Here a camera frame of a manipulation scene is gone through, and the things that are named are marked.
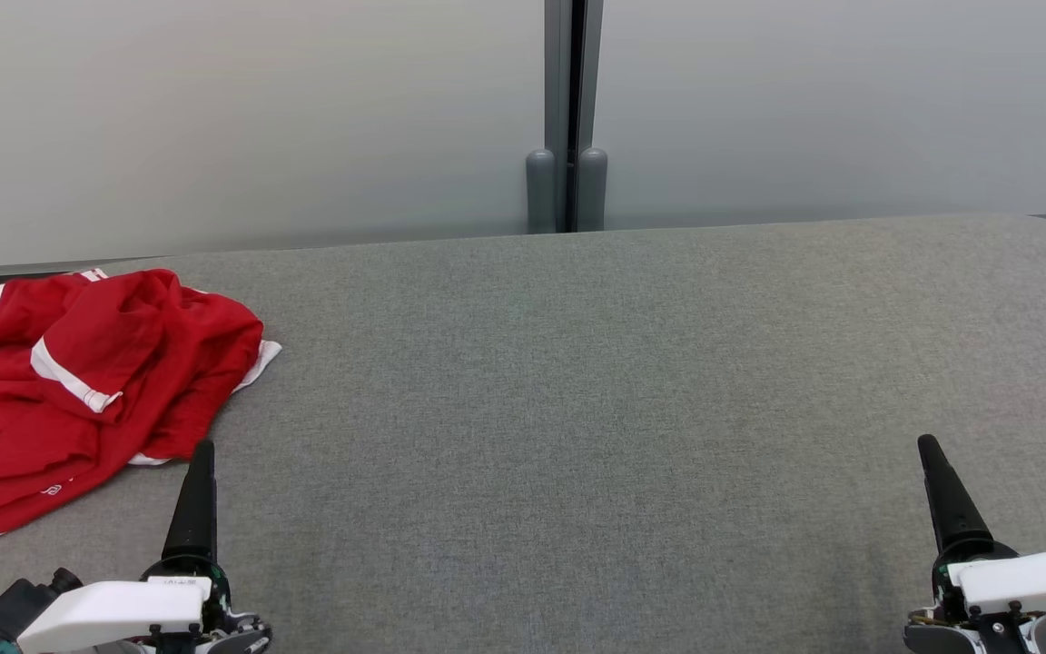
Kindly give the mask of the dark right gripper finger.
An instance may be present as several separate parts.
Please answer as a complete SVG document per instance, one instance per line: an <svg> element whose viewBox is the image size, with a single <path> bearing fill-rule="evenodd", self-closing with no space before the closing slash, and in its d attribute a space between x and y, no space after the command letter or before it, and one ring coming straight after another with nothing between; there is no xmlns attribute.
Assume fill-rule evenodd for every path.
<svg viewBox="0 0 1046 654"><path fill-rule="evenodd" d="M932 434L923 434L918 436L917 448L938 552L954 550L967 541L991 542L991 529L958 472L948 461L941 443Z"/></svg>

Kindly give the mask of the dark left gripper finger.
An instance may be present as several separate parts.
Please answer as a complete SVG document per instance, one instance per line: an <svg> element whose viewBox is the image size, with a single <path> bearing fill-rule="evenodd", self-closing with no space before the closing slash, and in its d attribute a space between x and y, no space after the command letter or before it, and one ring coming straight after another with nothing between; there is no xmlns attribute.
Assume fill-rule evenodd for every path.
<svg viewBox="0 0 1046 654"><path fill-rule="evenodd" d="M217 479L212 439L196 444L180 484L170 527L163 540L162 558L195 556L217 561Z"/></svg>

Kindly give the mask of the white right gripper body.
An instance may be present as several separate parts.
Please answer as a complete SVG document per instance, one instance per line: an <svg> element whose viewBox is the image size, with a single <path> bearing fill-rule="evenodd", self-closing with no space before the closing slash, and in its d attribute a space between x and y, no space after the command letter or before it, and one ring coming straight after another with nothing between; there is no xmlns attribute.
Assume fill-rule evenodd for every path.
<svg viewBox="0 0 1046 654"><path fill-rule="evenodd" d="M1046 552L959 543L938 552L933 591L904 626L912 654L1046 654Z"/></svg>

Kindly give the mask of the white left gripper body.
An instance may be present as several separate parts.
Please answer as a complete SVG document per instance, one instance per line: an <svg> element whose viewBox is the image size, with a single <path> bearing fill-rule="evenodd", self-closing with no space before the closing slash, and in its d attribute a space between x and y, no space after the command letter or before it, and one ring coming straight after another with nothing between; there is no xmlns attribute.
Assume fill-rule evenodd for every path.
<svg viewBox="0 0 1046 654"><path fill-rule="evenodd" d="M136 582L61 593L17 638L18 654L267 654L272 628L232 608L207 559L163 559Z"/></svg>

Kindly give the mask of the grey rounded door bumper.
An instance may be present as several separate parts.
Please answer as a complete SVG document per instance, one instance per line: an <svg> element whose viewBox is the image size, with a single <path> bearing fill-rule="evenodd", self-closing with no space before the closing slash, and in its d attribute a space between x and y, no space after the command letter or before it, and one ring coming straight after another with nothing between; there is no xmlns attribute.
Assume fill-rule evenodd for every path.
<svg viewBox="0 0 1046 654"><path fill-rule="evenodd" d="M558 160L547 149L526 157L526 202L528 234L558 232Z"/></svg>
<svg viewBox="0 0 1046 654"><path fill-rule="evenodd" d="M576 162L576 228L602 231L607 199L607 153L597 146L581 152Z"/></svg>

